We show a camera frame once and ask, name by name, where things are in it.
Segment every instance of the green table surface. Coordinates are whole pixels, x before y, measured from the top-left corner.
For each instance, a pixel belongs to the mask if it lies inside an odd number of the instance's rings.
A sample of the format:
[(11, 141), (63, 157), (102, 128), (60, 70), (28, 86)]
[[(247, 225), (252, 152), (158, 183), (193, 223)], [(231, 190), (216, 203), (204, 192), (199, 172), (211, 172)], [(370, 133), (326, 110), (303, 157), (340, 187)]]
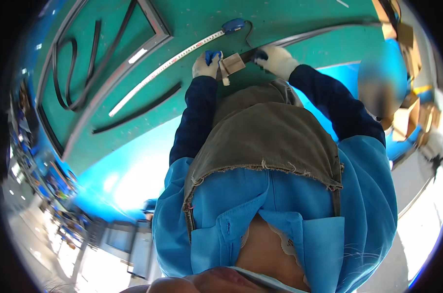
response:
[[(69, 0), (61, 9), (49, 35), (42, 43), (43, 48), (49, 49), (58, 27), (74, 2), (75, 0)], [(129, 3), (130, 0), (89, 0), (67, 31), (66, 35), (76, 38), (78, 43), (77, 63), (71, 81), (72, 101), (84, 88), (95, 20), (102, 20), (96, 58), (98, 66), (119, 30)], [(378, 19), (371, 0), (348, 0), (348, 8), (334, 0), (153, 0), (153, 3), (174, 38), (128, 74), (90, 119), (67, 158), (67, 163), (76, 174), (82, 173), (102, 157), (132, 139), (181, 115), (185, 108), (184, 93), (192, 80), (192, 65), (203, 51), (221, 50), (227, 57), (236, 52), (250, 50), (244, 41), (249, 29), (247, 25), (242, 30), (222, 36), (193, 51), (144, 86), (114, 117), (108, 116), (109, 111), (148, 74), (180, 51), (220, 30), (225, 22), (238, 17), (251, 20), (254, 29), (250, 42), (257, 47), (325, 26), (363, 19)], [(152, 28), (137, 5), (115, 53), (90, 91), (88, 102), (125, 58), (153, 35)], [(324, 67), (359, 61), (368, 48), (383, 40), (381, 28), (363, 26), (329, 32), (288, 46), (287, 49), (301, 63)], [(35, 91), (46, 53), (47, 50), (41, 51), (34, 70)], [(71, 56), (71, 45), (66, 45), (58, 56), (58, 79), (63, 96)], [(248, 63), (246, 68), (230, 75), (230, 86), (224, 87), (219, 84), (218, 94), (219, 97), (223, 97), (247, 86), (272, 79), (273, 75), (266, 74), (256, 65)], [(182, 83), (182, 90), (159, 107), (122, 126), (100, 134), (92, 134), (92, 130), (96, 127), (119, 120), (157, 99), (177, 82)], [(56, 137), (62, 146), (65, 146), (82, 113), (62, 109), (55, 95), (52, 73), (47, 77), (42, 105)]]

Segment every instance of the blue cloth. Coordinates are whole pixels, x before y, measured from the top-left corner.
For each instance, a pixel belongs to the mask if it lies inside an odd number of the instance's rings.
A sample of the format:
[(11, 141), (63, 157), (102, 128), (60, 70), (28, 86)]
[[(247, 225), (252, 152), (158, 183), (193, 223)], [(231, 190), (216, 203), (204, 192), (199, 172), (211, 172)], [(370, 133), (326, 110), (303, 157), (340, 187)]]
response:
[(313, 292), (351, 292), (376, 270), (396, 232), (397, 204), (384, 133), (337, 80), (300, 65), (290, 84), (328, 117), (340, 140), (341, 217), (319, 181), (280, 171), (236, 168), (213, 173), (192, 201), (196, 229), (189, 244), (182, 213), (184, 179), (210, 133), (216, 81), (200, 76), (186, 92), (183, 113), (157, 201), (153, 239), (162, 272), (182, 277), (234, 266), (256, 213), (293, 240)]
[(195, 190), (192, 245), (181, 207), (193, 159), (175, 161), (153, 218), (162, 272), (181, 277), (234, 266), (241, 236), (259, 213), (293, 240), (313, 292), (355, 290), (391, 248), (397, 203), (386, 150), (378, 140), (347, 138), (339, 144), (339, 158), (345, 166), (341, 217), (332, 217), (331, 192), (314, 179), (237, 168), (208, 176)]

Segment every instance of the worker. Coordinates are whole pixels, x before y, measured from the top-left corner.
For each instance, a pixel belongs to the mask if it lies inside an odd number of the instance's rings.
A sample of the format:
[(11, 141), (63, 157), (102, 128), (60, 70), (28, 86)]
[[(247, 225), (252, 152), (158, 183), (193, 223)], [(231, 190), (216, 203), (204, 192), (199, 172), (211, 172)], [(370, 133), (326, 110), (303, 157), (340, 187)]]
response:
[(391, 248), (397, 203), (381, 125), (284, 48), (255, 56), (279, 79), (220, 102), (220, 56), (195, 61), (153, 218), (166, 278), (126, 293), (352, 292)]

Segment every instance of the fan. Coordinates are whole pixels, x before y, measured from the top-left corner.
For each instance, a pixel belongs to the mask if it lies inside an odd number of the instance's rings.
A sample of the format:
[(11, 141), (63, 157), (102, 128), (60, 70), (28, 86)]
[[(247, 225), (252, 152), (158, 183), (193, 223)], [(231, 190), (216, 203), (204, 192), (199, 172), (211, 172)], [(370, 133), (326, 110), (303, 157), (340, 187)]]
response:
[(438, 132), (430, 132), (428, 143), (419, 147), (419, 168), (423, 177), (428, 178), (428, 169), (431, 169), (433, 182), (438, 172), (443, 171), (443, 136)]

